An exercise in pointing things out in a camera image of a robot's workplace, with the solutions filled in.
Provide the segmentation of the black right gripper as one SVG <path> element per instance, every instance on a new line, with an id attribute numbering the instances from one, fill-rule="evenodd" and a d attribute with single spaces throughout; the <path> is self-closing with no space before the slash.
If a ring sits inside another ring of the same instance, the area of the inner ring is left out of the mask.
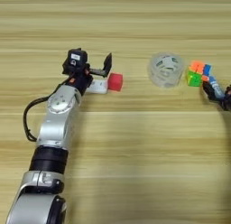
<path id="1" fill-rule="evenodd" d="M 215 90 L 212 88 L 209 82 L 203 82 L 203 90 L 206 92 L 209 100 L 217 101 Z M 231 85 L 229 85 L 225 91 L 220 92 L 219 105 L 225 111 L 231 111 Z"/>

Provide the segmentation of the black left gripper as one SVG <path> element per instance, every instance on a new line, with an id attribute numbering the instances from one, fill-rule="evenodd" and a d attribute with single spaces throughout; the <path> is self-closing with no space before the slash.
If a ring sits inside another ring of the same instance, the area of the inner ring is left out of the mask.
<path id="1" fill-rule="evenodd" d="M 104 61 L 103 69 L 90 69 L 89 72 L 93 75 L 98 75 L 106 78 L 112 68 L 112 54 L 109 53 Z M 87 88 L 91 85 L 93 77 L 90 74 L 80 72 L 74 73 L 67 82 L 68 86 L 77 89 L 81 96 L 83 96 Z"/>

